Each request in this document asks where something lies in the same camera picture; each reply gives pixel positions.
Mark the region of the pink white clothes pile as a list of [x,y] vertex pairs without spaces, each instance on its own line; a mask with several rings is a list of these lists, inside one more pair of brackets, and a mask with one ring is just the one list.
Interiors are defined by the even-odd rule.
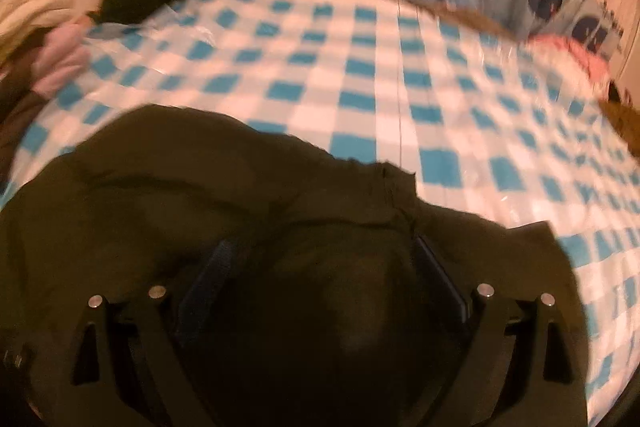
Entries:
[[75,0],[1,0],[1,183],[28,127],[89,65]]

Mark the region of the dark olive puffer jacket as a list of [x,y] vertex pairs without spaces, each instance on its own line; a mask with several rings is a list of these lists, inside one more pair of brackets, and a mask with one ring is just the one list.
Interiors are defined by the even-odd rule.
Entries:
[[179,327],[212,426],[417,426],[459,335],[414,251],[518,299],[554,296],[585,388],[586,320],[544,222],[427,204],[411,174],[230,117],[146,106],[52,160],[1,213],[1,421],[70,425],[70,342],[88,299],[185,291],[216,246],[230,274]]

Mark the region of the blue white checkered bed cover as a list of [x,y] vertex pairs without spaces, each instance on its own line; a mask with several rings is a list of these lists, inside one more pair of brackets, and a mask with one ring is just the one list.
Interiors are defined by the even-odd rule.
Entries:
[[427,202],[551,225],[586,311],[588,418],[603,423],[639,364],[639,166],[566,57],[400,0],[182,0],[86,43],[89,69],[27,131],[3,200],[146,103],[392,162]]

